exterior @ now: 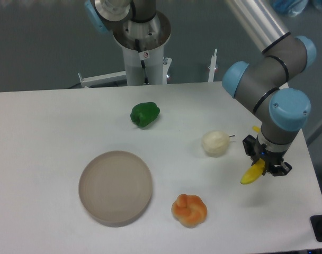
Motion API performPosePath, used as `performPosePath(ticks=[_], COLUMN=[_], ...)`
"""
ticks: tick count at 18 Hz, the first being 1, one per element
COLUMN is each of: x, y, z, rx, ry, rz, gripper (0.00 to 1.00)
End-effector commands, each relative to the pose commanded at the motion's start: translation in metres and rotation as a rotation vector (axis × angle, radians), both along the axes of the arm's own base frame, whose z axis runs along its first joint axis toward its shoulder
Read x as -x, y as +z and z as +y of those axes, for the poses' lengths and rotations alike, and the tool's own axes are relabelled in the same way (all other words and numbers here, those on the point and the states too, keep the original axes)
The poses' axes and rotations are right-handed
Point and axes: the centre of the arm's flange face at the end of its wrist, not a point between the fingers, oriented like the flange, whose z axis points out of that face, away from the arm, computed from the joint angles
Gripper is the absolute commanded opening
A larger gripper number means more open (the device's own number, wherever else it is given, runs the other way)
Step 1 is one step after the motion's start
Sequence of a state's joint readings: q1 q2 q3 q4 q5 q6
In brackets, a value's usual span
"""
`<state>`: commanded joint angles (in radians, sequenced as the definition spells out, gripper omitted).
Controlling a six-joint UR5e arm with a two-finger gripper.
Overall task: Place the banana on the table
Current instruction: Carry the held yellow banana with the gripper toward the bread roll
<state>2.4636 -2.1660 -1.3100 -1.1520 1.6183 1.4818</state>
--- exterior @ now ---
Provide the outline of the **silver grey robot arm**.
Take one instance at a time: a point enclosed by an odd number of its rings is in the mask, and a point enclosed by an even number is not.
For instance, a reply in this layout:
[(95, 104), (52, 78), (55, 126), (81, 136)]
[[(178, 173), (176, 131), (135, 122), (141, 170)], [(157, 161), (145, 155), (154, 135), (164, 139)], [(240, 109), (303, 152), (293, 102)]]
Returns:
[[(300, 90), (282, 88), (316, 58), (314, 43), (293, 37), (268, 1), (228, 1), (227, 5), (263, 54), (256, 65), (243, 61), (224, 74), (223, 88), (262, 123), (257, 137), (243, 140), (245, 153), (261, 174), (284, 176), (291, 166), (283, 157), (311, 109)], [(155, 1), (86, 1), (100, 31), (112, 31), (122, 48), (128, 85), (166, 83), (163, 47), (171, 26)]]

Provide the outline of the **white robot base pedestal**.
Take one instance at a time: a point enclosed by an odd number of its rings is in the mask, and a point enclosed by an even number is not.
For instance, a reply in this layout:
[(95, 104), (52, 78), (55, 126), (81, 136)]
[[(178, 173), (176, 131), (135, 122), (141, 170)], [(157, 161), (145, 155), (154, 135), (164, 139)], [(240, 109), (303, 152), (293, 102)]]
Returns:
[(171, 37), (171, 25), (163, 13), (157, 11), (145, 23), (127, 21), (113, 36), (122, 49), (128, 86), (167, 83), (164, 46)]

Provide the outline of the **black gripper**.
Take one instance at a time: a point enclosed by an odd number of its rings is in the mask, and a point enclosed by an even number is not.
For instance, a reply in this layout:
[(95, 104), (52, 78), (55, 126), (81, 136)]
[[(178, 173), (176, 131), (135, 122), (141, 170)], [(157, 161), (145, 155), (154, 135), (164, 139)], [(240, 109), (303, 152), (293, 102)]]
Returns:
[(289, 163), (281, 162), (287, 151), (286, 144), (274, 144), (262, 134), (258, 134), (257, 138), (248, 135), (243, 140), (243, 146), (245, 154), (252, 158), (253, 164), (262, 159), (268, 167), (266, 172), (274, 177), (286, 176), (292, 170)]

